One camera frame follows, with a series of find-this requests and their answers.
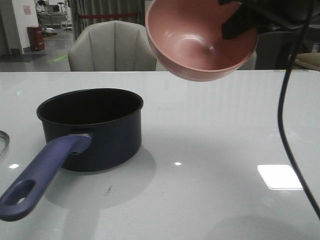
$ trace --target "white chair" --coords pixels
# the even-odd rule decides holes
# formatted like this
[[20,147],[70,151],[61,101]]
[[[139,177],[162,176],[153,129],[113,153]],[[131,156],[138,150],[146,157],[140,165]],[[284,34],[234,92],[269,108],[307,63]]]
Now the white chair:
[[69,51],[71,71],[154,71],[157,59],[146,28],[125,21],[106,21],[86,27]]

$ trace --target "white table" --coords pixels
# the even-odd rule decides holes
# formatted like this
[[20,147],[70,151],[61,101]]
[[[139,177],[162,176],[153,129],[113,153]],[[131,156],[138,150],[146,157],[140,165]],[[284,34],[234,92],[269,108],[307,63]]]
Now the white table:
[[[35,210],[0,221],[1,240],[318,240],[303,190],[269,189],[259,165],[289,165],[277,127],[284,71],[211,82],[169,72],[0,73],[0,193],[45,145],[36,109],[73,90],[142,96],[142,147],[121,166],[64,169]],[[284,107],[292,151],[320,201],[320,74],[294,71]]]

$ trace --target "floor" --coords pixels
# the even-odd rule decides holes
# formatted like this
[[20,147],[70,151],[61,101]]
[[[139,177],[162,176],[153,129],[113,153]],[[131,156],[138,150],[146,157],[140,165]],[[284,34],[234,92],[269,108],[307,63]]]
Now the floor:
[[73,32],[55,32],[57,35],[44,38],[44,50],[30,50],[20,58],[0,57],[0,72],[70,72],[68,52],[74,43]]

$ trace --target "black saucepan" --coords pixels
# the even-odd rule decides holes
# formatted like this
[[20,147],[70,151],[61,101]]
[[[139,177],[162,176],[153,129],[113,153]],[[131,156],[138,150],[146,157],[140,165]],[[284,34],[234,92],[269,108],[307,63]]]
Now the black saucepan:
[[37,205],[62,166],[94,172],[129,160],[141,146],[143,99],[130,91],[67,92],[37,108],[47,145],[0,198],[0,219],[17,221]]

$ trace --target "purple handle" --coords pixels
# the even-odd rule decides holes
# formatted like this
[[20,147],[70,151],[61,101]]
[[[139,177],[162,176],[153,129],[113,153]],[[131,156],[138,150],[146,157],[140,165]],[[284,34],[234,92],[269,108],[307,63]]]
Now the purple handle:
[[0,219],[13,222],[26,217],[68,155],[84,152],[91,141],[87,134],[61,136],[50,141],[0,197]]

